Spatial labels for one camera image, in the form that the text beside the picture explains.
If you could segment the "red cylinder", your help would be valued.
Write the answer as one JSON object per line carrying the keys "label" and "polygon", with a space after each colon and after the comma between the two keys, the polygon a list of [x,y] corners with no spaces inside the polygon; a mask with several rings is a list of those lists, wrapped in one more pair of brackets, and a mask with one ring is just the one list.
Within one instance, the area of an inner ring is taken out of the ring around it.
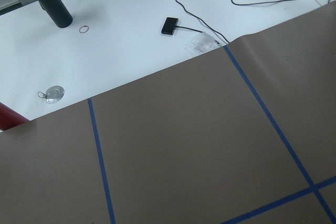
{"label": "red cylinder", "polygon": [[15,126],[28,122],[29,120],[11,108],[1,103],[1,130],[5,131]]}

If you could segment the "small black usb box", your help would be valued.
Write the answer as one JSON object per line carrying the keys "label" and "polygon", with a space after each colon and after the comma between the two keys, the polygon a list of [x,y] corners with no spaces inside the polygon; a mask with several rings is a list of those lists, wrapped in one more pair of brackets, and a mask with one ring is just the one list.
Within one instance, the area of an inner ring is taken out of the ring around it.
{"label": "small black usb box", "polygon": [[161,29],[161,34],[173,35],[178,23],[178,18],[167,17],[163,27]]}

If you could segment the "clear plastic bag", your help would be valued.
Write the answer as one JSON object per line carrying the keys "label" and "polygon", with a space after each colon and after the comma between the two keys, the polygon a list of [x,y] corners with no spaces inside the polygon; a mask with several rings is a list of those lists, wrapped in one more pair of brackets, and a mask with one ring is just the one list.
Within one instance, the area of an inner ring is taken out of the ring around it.
{"label": "clear plastic bag", "polygon": [[207,33],[199,33],[189,43],[185,45],[185,50],[196,57],[209,51],[220,48],[222,44]]}

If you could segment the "brown paper table mat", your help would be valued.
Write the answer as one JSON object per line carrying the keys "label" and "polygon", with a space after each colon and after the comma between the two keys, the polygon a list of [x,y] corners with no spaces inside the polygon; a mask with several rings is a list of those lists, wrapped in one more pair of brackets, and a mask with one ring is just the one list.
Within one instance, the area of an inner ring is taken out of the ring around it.
{"label": "brown paper table mat", "polygon": [[3,132],[1,223],[335,223],[335,3]]}

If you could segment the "red rubber band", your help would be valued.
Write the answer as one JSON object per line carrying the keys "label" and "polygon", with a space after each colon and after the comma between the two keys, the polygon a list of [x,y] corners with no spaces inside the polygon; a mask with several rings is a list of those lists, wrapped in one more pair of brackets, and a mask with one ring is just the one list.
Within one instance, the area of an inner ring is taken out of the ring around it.
{"label": "red rubber band", "polygon": [[79,28],[79,32],[80,32],[81,34],[84,34],[84,33],[88,32],[88,31],[89,31],[89,26],[87,26],[87,25],[83,25],[83,26],[81,26],[81,27]]}

